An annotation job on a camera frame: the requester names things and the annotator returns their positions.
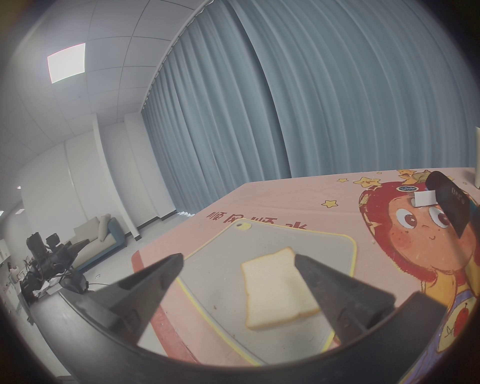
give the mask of bread slice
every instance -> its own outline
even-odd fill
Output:
[[[247,261],[241,269],[247,294],[247,328],[279,325],[319,312],[295,267],[295,253],[290,247]]]

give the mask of cutting board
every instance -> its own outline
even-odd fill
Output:
[[[258,364],[303,359],[328,348],[333,331],[322,312],[291,323],[249,330],[240,265],[285,247],[353,275],[357,246],[347,235],[236,220],[187,260],[179,277],[190,300],[232,348]]]

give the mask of curtain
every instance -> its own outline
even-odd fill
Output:
[[[413,0],[215,0],[143,116],[178,210],[243,183],[475,161],[480,92]]]

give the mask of sofa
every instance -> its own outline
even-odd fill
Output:
[[[93,217],[86,223],[73,229],[75,236],[68,241],[72,244],[89,239],[89,243],[78,252],[73,261],[72,267],[85,271],[95,264],[111,256],[115,252],[127,246],[125,234],[123,233],[117,219],[109,214],[102,216],[100,220]]]

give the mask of cartoon character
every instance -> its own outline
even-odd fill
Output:
[[[363,219],[382,250],[403,272],[419,279],[422,292],[448,308],[445,322],[405,383],[420,379],[452,344],[480,292],[480,246],[471,225],[459,239],[440,206],[412,205],[410,192],[426,190],[427,173],[418,178],[409,174],[408,183],[372,186],[359,201]]]

